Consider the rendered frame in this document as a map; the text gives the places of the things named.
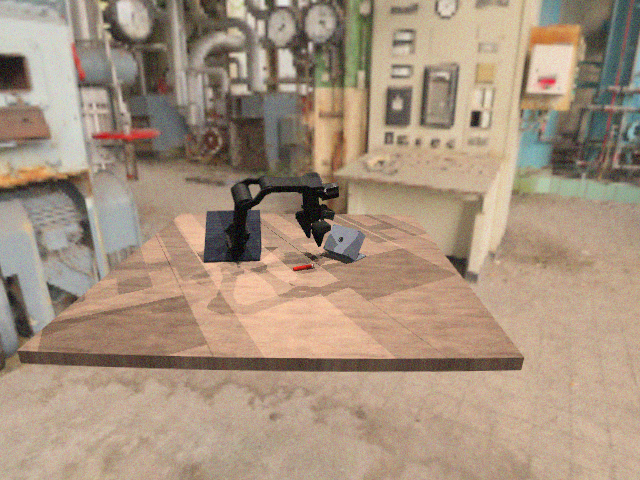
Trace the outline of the grey sloped panel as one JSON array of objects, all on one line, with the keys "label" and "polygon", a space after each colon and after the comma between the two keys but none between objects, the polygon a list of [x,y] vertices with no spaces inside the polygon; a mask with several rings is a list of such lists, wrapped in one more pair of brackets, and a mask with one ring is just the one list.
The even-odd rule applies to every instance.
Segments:
[{"label": "grey sloped panel", "polygon": [[329,255],[356,262],[366,257],[359,253],[365,237],[360,230],[333,224],[323,249]]}]

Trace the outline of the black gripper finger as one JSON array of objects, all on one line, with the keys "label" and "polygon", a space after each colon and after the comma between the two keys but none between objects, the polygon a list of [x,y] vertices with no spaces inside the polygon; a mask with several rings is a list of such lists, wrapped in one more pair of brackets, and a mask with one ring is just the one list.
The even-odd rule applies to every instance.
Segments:
[{"label": "black gripper finger", "polygon": [[[298,220],[297,220],[298,221]],[[298,223],[300,224],[301,228],[303,229],[305,235],[307,236],[307,238],[311,237],[311,223],[307,222],[307,221],[298,221]]]},{"label": "black gripper finger", "polygon": [[[311,231],[311,232],[312,232],[312,231]],[[312,235],[313,235],[313,237],[314,237],[314,239],[315,239],[316,244],[317,244],[317,246],[318,246],[318,247],[321,247],[321,244],[322,244],[323,237],[324,237],[325,233],[326,233],[326,232],[324,232],[324,233],[320,233],[320,234],[315,234],[315,233],[313,233],[313,232],[312,232]]]}]

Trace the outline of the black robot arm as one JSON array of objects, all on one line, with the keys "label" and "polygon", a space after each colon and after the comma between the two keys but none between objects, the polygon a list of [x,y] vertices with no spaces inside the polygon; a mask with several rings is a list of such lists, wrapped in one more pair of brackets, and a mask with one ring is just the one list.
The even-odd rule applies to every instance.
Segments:
[{"label": "black robot arm", "polygon": [[[248,185],[259,184],[260,191],[252,199]],[[246,223],[247,210],[258,205],[261,200],[270,193],[298,192],[302,193],[303,204],[315,205],[319,198],[323,200],[339,197],[339,185],[337,182],[323,184],[319,173],[305,173],[301,177],[269,177],[263,175],[258,178],[245,178],[231,187],[234,201],[233,223],[223,231],[226,238],[226,252],[243,254],[250,232]],[[335,212],[327,205],[322,204],[320,221],[334,219]],[[228,250],[228,251],[227,251]],[[241,254],[242,253],[242,254]]]}]

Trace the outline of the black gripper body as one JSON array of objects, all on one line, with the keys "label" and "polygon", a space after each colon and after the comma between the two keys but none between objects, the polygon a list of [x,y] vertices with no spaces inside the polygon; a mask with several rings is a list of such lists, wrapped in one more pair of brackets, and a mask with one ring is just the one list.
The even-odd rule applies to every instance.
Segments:
[{"label": "black gripper body", "polygon": [[331,231],[331,225],[326,221],[320,220],[320,211],[321,205],[319,203],[315,205],[301,205],[301,208],[304,210],[297,211],[295,214],[296,219],[299,221],[307,221],[312,223],[311,230],[315,234],[320,234],[324,232]]}]

